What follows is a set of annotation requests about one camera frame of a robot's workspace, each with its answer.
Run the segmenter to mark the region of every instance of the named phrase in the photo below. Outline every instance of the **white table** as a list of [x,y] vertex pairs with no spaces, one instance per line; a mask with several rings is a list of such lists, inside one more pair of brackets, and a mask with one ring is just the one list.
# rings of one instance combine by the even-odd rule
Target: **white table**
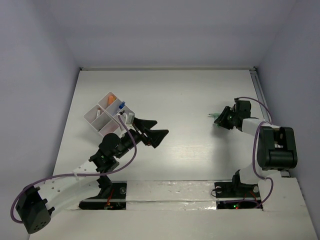
[[[143,186],[131,189],[131,199],[157,201],[168,199],[166,193],[171,196],[161,182],[150,181],[229,180],[251,162],[253,137],[213,127],[213,118],[207,117],[232,106],[235,97],[257,97],[248,70],[81,71],[54,174],[73,170],[97,151],[102,139],[83,115],[108,92],[126,101],[137,118],[157,120],[154,129],[170,131],[156,149],[140,143],[134,162],[109,176],[112,181]],[[262,118],[255,102],[251,112]],[[132,151],[120,164],[131,156]],[[145,191],[145,184],[151,186],[150,191]],[[206,195],[209,187],[194,188],[202,193],[203,201],[211,201]],[[265,211],[65,210],[30,240],[317,239],[298,183],[288,179],[274,191]],[[191,192],[189,200],[199,196]],[[286,198],[289,205],[283,207]]]

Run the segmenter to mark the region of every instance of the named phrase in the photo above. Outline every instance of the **orange object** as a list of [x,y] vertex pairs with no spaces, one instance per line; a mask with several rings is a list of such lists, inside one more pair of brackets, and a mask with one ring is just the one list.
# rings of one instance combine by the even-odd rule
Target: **orange object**
[[110,95],[108,97],[108,106],[110,106],[115,100],[116,100],[116,98],[114,96]]

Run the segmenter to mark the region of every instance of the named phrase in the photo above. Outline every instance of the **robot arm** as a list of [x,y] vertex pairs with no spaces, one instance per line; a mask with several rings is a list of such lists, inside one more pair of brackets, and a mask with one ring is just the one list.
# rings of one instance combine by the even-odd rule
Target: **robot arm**
[[228,196],[231,198],[243,196],[245,189],[252,189],[261,180],[255,174],[254,169],[258,175],[265,178],[276,171],[296,167],[298,157],[293,129],[272,125],[264,120],[251,117],[250,101],[236,98],[234,106],[226,106],[214,123],[228,130],[236,127],[241,132],[255,136],[257,139],[253,145],[255,148],[257,144],[255,164],[250,163],[247,167],[238,170],[232,178],[232,184],[221,190],[221,192],[229,192]]
[[27,186],[15,206],[27,232],[38,232],[59,212],[84,199],[97,195],[107,198],[112,188],[107,174],[120,170],[113,171],[119,165],[115,158],[121,158],[139,142],[156,148],[169,133],[168,130],[150,130],[156,124],[154,120],[134,118],[134,130],[128,130],[130,134],[127,132],[121,138],[114,133],[104,136],[97,153],[72,173],[48,179],[38,187]]

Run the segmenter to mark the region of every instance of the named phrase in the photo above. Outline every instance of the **divided container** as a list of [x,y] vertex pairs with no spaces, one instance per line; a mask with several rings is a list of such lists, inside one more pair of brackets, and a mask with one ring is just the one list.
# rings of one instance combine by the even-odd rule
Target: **divided container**
[[[108,105],[109,96],[113,96],[115,100]],[[117,98],[112,92],[105,95],[97,105],[91,108],[83,117],[93,127],[93,129],[104,137],[107,134],[115,133],[118,136],[124,131],[123,126],[119,122],[117,113],[122,101]],[[124,106],[121,111],[130,111],[127,106]]]

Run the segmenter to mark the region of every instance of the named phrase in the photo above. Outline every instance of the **gray wall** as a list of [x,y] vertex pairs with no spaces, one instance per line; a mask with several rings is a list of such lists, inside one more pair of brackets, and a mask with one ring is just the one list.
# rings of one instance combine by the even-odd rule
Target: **gray wall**
[[82,67],[259,64],[295,0],[46,0]]
[[298,1],[258,67],[274,122],[294,128],[297,177],[320,236],[320,1]]
[[0,239],[24,240],[10,206],[52,174],[79,68],[43,1],[0,5]]

